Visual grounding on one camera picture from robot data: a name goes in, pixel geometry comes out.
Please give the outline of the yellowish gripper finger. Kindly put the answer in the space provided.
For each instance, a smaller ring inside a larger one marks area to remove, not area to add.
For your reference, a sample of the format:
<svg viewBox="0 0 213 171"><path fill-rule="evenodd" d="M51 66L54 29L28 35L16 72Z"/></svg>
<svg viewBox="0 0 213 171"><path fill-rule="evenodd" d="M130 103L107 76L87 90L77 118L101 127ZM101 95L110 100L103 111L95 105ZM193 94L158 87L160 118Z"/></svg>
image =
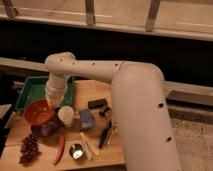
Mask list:
<svg viewBox="0 0 213 171"><path fill-rule="evenodd" d="M47 104L49 106L50 109L55 109L57 106L59 106L61 104L61 102L63 101L64 97L60 96L57 98L52 98L48 95L45 96Z"/></svg>

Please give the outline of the cream white gripper body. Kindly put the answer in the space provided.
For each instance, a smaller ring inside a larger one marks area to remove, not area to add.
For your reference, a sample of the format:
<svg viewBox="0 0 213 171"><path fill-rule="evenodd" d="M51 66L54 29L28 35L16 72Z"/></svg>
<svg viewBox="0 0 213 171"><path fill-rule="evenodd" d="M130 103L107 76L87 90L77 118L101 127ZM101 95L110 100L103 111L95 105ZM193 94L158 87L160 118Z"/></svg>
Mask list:
<svg viewBox="0 0 213 171"><path fill-rule="evenodd" d="M65 74L50 74L46 82L45 93L51 98L63 96L67 91L68 78Z"/></svg>

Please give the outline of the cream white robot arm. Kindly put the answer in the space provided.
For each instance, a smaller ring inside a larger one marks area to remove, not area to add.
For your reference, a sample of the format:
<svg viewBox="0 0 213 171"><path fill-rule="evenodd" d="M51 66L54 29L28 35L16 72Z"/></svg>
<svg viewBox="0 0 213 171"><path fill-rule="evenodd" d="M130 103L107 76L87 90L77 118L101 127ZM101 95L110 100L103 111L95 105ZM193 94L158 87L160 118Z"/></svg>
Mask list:
<svg viewBox="0 0 213 171"><path fill-rule="evenodd" d="M70 76L111 85L112 111L128 171L183 171L164 94L164 76L150 63L77 60L70 52L45 60L51 99L67 90Z"/></svg>

